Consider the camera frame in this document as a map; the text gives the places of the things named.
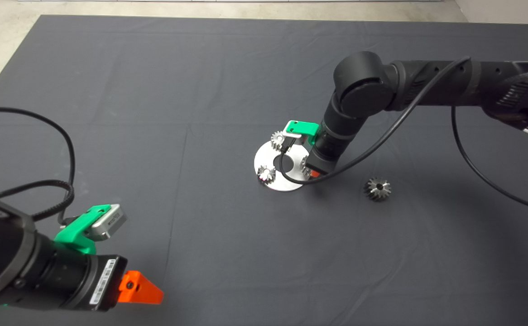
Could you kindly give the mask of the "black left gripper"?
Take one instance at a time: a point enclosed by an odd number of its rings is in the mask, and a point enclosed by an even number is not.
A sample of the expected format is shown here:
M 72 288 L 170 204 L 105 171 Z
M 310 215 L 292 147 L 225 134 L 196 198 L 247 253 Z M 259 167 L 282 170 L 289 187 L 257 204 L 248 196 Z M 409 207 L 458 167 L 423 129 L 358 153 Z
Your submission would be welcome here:
M 106 312 L 119 303 L 160 305 L 163 291 L 141 272 L 126 271 L 119 254 L 88 256 L 86 278 L 76 295 L 76 310 Z

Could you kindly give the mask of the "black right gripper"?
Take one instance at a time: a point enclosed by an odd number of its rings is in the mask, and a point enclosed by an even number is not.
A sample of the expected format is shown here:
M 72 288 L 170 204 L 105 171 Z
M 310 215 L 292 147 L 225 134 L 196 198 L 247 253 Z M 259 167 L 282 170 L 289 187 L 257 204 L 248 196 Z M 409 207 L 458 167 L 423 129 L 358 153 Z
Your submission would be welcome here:
M 321 155 L 316 150 L 310 150 L 306 159 L 306 167 L 310 169 L 310 177 L 316 179 L 328 175 L 336 169 L 337 159 Z

